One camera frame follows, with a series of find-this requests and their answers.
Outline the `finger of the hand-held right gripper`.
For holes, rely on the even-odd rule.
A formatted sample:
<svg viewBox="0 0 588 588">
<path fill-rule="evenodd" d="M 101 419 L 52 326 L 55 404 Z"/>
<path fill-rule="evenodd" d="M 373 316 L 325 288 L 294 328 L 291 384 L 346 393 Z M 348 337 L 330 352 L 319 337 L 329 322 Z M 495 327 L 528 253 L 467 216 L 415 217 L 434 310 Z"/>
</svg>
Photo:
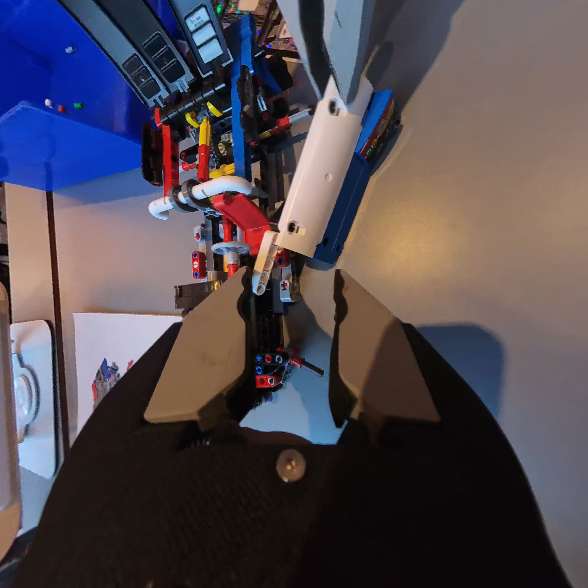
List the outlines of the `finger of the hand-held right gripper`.
<svg viewBox="0 0 588 588">
<path fill-rule="evenodd" d="M 327 62 L 345 105 L 356 99 L 368 61 L 375 6 L 376 1 L 324 1 L 323 40 Z"/>
<path fill-rule="evenodd" d="M 336 1 L 278 1 L 298 48 L 298 55 L 316 96 L 337 98 L 334 73 L 334 13 Z"/>
</svg>

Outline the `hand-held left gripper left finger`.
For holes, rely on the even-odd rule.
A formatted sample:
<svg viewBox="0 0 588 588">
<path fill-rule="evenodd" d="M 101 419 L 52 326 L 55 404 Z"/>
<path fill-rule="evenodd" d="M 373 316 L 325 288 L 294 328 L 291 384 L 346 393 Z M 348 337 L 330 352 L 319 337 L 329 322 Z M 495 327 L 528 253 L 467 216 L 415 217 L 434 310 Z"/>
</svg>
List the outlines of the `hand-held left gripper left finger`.
<svg viewBox="0 0 588 588">
<path fill-rule="evenodd" d="M 182 320 L 144 418 L 239 423 L 252 406 L 251 269 L 242 267 Z"/>
</svg>

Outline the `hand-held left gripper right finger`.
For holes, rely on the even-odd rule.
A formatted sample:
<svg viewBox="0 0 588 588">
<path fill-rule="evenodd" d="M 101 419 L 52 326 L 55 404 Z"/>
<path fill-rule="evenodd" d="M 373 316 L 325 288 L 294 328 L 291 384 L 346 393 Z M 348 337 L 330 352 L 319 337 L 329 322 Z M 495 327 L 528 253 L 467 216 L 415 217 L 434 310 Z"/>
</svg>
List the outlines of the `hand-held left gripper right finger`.
<svg viewBox="0 0 588 588">
<path fill-rule="evenodd" d="M 342 269 L 334 273 L 328 398 L 337 428 L 441 421 L 402 321 Z"/>
</svg>

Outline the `toy brick vehicle model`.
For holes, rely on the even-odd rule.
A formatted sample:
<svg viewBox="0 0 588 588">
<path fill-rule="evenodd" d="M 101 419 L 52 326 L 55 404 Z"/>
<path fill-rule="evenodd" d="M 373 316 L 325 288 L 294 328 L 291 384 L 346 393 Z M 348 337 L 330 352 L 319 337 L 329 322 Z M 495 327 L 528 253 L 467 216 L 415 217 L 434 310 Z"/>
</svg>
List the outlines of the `toy brick vehicle model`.
<svg viewBox="0 0 588 588">
<path fill-rule="evenodd" d="M 261 260 L 277 228 L 268 192 L 268 147 L 314 107 L 290 114 L 292 84 L 281 56 L 265 55 L 256 17 L 228 1 L 167 1 L 180 48 L 149 1 L 60 1 L 120 72 L 153 123 L 142 128 L 142 175 L 164 196 L 149 212 L 202 212 L 192 254 L 200 288 Z"/>
</svg>

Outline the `white blue brick panel assembly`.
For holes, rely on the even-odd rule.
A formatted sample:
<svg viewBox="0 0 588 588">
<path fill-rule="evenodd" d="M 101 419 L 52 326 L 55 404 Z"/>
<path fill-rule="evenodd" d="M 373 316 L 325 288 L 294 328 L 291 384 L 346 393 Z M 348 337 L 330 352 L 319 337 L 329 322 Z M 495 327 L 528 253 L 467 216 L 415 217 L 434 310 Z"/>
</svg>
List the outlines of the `white blue brick panel assembly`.
<svg viewBox="0 0 588 588">
<path fill-rule="evenodd" d="M 361 77 L 346 105 L 330 77 L 316 104 L 277 231 L 264 234 L 254 264 L 252 290 L 264 294 L 277 249 L 334 265 L 355 220 L 373 166 L 399 124 L 391 89 L 374 91 Z"/>
</svg>

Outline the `grey desk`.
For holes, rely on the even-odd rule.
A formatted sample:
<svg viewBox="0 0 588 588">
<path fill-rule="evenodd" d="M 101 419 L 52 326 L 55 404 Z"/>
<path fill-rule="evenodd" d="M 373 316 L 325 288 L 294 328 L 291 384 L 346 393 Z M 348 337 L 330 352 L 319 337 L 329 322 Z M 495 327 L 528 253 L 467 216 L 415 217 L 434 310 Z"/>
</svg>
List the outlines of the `grey desk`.
<svg viewBox="0 0 588 588">
<path fill-rule="evenodd" d="M 384 1 L 403 106 L 338 268 L 418 327 L 497 416 L 555 551 L 587 587 L 587 1 Z M 6 186 L 13 320 L 54 319 L 44 192 Z M 74 312 L 171 314 L 196 215 L 139 170 L 53 195 L 63 351 Z"/>
</svg>

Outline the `holographic sticker sheet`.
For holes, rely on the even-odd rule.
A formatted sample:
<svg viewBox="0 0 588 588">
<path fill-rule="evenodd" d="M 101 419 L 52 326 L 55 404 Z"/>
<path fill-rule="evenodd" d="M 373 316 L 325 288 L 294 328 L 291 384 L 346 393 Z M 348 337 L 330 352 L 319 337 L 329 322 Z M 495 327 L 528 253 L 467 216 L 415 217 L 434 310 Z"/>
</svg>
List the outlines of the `holographic sticker sheet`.
<svg viewBox="0 0 588 588">
<path fill-rule="evenodd" d="M 251 15 L 254 38 L 268 55 L 279 55 L 287 61 L 300 61 L 298 47 L 276 1 L 212 1 L 222 29 L 238 19 Z"/>
</svg>

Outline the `open instruction booklet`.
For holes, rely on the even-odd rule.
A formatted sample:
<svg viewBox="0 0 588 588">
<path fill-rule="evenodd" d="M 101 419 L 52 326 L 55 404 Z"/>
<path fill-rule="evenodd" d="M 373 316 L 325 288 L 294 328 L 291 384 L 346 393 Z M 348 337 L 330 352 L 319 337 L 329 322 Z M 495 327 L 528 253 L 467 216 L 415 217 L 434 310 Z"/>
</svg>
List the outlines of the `open instruction booklet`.
<svg viewBox="0 0 588 588">
<path fill-rule="evenodd" d="M 74 313 L 77 430 L 178 315 Z"/>
</svg>

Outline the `scattered small brick pieces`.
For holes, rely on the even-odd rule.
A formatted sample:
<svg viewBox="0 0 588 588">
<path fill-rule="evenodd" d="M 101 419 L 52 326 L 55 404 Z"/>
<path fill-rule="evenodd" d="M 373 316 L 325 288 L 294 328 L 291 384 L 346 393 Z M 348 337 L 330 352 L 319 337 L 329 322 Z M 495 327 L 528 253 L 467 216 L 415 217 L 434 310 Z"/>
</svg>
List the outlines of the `scattered small brick pieces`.
<svg viewBox="0 0 588 588">
<path fill-rule="evenodd" d="M 51 62 L 45 108 L 60 114 L 81 111 L 84 108 L 83 78 L 84 68 L 77 46 L 69 42 Z"/>
</svg>

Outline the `blue plastic bin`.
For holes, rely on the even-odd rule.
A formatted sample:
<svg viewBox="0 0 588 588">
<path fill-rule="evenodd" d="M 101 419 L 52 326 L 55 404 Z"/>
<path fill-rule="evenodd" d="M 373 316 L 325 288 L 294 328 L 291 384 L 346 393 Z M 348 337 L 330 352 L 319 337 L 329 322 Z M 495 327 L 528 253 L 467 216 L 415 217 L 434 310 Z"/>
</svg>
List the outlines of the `blue plastic bin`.
<svg viewBox="0 0 588 588">
<path fill-rule="evenodd" d="M 45 108 L 51 63 L 67 43 L 84 68 L 84 108 Z M 1 1 L 1 182 L 57 190 L 141 165 L 155 126 L 120 69 L 59 1 Z"/>
</svg>

